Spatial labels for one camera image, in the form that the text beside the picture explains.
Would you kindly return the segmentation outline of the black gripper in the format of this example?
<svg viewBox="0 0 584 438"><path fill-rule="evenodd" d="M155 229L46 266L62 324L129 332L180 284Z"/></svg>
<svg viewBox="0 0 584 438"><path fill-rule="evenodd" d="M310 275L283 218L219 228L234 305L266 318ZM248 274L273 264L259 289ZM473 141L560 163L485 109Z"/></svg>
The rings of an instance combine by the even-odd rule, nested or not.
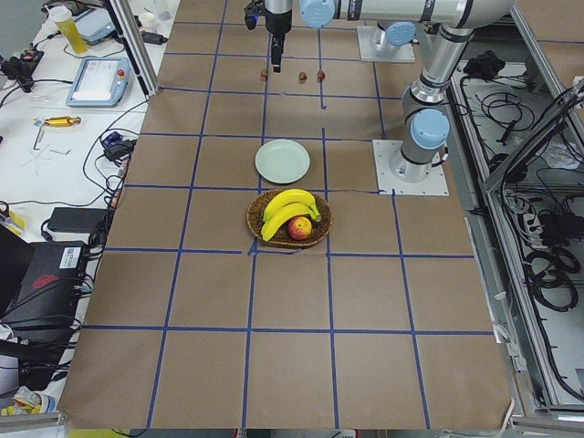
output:
<svg viewBox="0 0 584 438"><path fill-rule="evenodd" d="M286 34L291 30L291 11L273 13L266 10L266 29L272 36L272 66L275 73L281 72L282 48Z"/></svg>

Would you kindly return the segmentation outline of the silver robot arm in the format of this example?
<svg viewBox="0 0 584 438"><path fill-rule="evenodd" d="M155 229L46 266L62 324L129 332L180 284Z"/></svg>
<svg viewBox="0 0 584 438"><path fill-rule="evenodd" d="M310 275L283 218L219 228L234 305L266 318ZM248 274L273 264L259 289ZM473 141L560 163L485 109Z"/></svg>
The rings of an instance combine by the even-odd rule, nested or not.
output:
<svg viewBox="0 0 584 438"><path fill-rule="evenodd" d="M406 138L391 158L396 176L407 183L423 181L435 153L450 131L439 109L461 55L478 27L488 26L508 13L511 1L406 1L394 10L421 23L437 23L439 30L420 76L404 91L402 106Z"/></svg>

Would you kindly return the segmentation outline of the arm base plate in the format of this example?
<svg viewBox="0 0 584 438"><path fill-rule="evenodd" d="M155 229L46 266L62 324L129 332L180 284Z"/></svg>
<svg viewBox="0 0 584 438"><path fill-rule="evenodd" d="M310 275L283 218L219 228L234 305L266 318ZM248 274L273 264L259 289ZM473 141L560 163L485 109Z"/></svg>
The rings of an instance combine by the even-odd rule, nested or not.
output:
<svg viewBox="0 0 584 438"><path fill-rule="evenodd" d="M361 61L394 64L412 64L415 62L415 55L410 42L395 46L387 38L386 32L380 30L377 26L358 26L357 37Z"/></svg>
<svg viewBox="0 0 584 438"><path fill-rule="evenodd" d="M373 140L373 158L380 194L448 196L439 152L426 164L413 164L402 156L402 141Z"/></svg>

